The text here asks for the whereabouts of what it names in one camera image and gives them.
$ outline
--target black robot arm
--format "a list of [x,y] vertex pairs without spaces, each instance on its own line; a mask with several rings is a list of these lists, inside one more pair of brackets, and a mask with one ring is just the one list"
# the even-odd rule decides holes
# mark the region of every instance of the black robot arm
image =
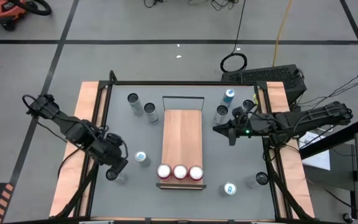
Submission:
[[302,112],[260,113],[244,111],[238,107],[232,111],[233,120],[213,127],[213,130],[229,138],[229,145],[236,143],[240,136],[268,136],[272,146],[288,142],[292,137],[318,127],[347,125],[353,117],[345,104],[337,101],[320,108]]
[[[25,98],[31,98],[33,102],[29,105]],[[22,99],[29,109],[27,114],[53,121],[68,141],[88,153],[99,165],[111,166],[106,174],[109,180],[114,180],[128,163],[127,153],[121,157],[119,147],[125,143],[117,134],[108,133],[104,137],[105,131],[90,121],[68,116],[60,111],[52,95],[42,95],[37,99],[24,95]]]

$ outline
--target silver can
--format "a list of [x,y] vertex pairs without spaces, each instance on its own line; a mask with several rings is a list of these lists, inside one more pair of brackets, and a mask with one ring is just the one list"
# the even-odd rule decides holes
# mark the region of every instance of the silver can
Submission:
[[131,93],[128,95],[128,102],[136,116],[140,116],[143,114],[142,103],[140,102],[139,97],[136,93]]
[[220,124],[222,122],[223,118],[227,115],[227,112],[229,110],[226,106],[220,105],[216,108],[215,115],[214,115],[214,123]]
[[233,99],[234,99],[234,95],[235,95],[234,90],[226,90],[226,91],[224,92],[221,105],[224,105],[224,106],[226,106],[227,108],[229,108],[231,102],[232,102]]
[[269,182],[269,178],[267,177],[267,174],[265,174],[264,172],[259,172],[257,174],[252,174],[246,177],[246,186],[249,189],[266,185],[268,182]]
[[244,102],[242,102],[241,104],[241,108],[243,112],[246,112],[250,111],[254,107],[254,105],[254,102],[252,102],[251,100],[244,100]]
[[153,103],[147,103],[144,105],[144,111],[146,112],[147,119],[150,124],[158,123],[158,116]]
[[222,196],[234,195],[237,191],[237,186],[232,182],[226,182],[225,184],[219,186],[219,193]]
[[135,160],[143,167],[148,167],[151,163],[150,158],[147,156],[146,152],[138,151],[135,154]]
[[125,184],[128,180],[128,176],[126,174],[118,174],[117,178],[113,180],[113,182],[117,184]]

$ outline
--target red vacuum cleaner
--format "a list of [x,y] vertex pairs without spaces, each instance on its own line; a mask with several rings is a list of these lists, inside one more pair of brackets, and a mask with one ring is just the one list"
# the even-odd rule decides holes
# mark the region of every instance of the red vacuum cleaner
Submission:
[[52,13],[48,3],[44,0],[34,0],[42,5],[45,10],[39,10],[38,5],[33,1],[25,0],[0,0],[0,24],[8,31],[15,29],[18,19],[24,17],[26,12],[31,12],[40,16],[47,16]]

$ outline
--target can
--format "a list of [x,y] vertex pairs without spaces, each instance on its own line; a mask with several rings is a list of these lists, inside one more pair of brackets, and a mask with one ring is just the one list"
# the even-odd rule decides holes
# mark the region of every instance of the can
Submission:
[[227,108],[229,108],[231,102],[233,101],[234,95],[235,95],[234,90],[226,90],[226,91],[224,92],[221,105],[224,105],[224,106],[226,106]]
[[146,152],[138,151],[135,154],[135,160],[143,167],[148,167],[151,163],[150,158],[147,156]]
[[144,111],[146,112],[147,119],[150,124],[158,123],[158,116],[153,103],[147,103],[144,105]]
[[226,182],[225,184],[219,186],[219,193],[222,196],[234,195],[237,191],[237,187],[232,182]]
[[257,174],[253,174],[246,177],[246,186],[249,189],[266,185],[268,182],[269,182],[269,178],[267,177],[267,174],[265,174],[264,172],[259,172]]
[[229,110],[226,106],[220,105],[216,108],[215,115],[214,115],[214,122],[215,124],[219,124],[223,118],[227,115]]
[[143,114],[142,103],[140,102],[139,97],[136,93],[131,93],[128,95],[128,102],[136,116],[140,116]]
[[204,176],[203,168],[201,168],[200,166],[192,166],[189,170],[189,176],[191,180],[201,180]]
[[117,178],[113,180],[113,182],[117,184],[125,184],[128,180],[128,176],[126,174],[118,174]]
[[172,170],[168,164],[160,164],[157,167],[157,175],[160,179],[167,179],[171,176]]
[[175,168],[173,168],[173,176],[178,180],[183,180],[187,177],[187,168],[185,165],[176,165]]
[[254,107],[254,102],[251,100],[244,100],[241,104],[243,112],[250,111]]

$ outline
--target table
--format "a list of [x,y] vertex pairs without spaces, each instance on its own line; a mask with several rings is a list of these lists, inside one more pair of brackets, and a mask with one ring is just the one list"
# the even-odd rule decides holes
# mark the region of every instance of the table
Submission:
[[[84,82],[82,83],[80,94],[78,97],[77,107],[75,110],[75,116],[78,116],[82,119],[92,120],[94,108],[95,111],[99,111],[98,116],[93,118],[93,121],[100,125],[102,123],[102,114],[106,112],[104,108],[104,103],[95,102],[96,96],[98,96],[101,101],[109,101],[109,95],[106,94],[107,88],[105,82]],[[270,107],[273,112],[276,111],[285,111],[288,110],[287,99],[285,96],[285,91],[282,83],[267,83],[267,94],[270,99]],[[266,110],[266,105],[264,104],[263,97],[260,99],[260,104],[262,110]],[[288,143],[291,146],[297,146],[294,140]],[[71,151],[75,150],[72,146],[67,145],[65,156],[67,156]],[[66,204],[67,201],[71,198],[74,191],[78,187],[82,167],[84,154],[82,152],[76,154],[71,158],[66,166],[63,167],[61,176],[58,180],[57,189],[55,192],[55,198],[53,200],[52,208],[50,211],[51,215],[58,213]],[[303,172],[303,166],[299,154],[293,149],[284,148],[281,150],[281,160],[282,160],[282,171],[285,175],[285,182],[291,194],[295,197],[297,202],[304,208],[304,210],[311,216],[314,216],[313,207],[311,206],[310,195],[308,192],[305,174]],[[277,191],[277,203],[278,203],[278,215],[282,218],[288,217],[290,212],[285,211],[285,203],[282,199],[282,195],[278,189]],[[79,209],[78,215],[86,215],[90,211],[86,211],[86,204],[92,202],[89,200],[89,191],[83,196],[82,206]],[[94,219],[103,219],[106,217],[94,217]],[[110,220],[122,220],[128,219],[127,217],[108,217]],[[144,217],[130,218],[130,220],[145,220]]]

